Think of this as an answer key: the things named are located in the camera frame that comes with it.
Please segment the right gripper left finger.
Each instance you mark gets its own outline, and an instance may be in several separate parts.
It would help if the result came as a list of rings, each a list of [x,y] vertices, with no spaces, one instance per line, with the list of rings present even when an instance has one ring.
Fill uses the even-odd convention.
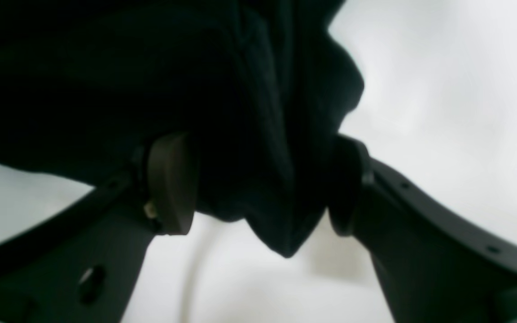
[[[180,131],[35,228],[0,244],[0,323],[119,323],[156,236],[187,235],[200,154]]]

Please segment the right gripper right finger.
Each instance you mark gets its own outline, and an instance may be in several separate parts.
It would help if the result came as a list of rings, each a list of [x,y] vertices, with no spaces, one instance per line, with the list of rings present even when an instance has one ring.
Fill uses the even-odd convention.
[[[329,215],[370,253],[396,323],[517,323],[517,245],[433,200],[344,135]]]

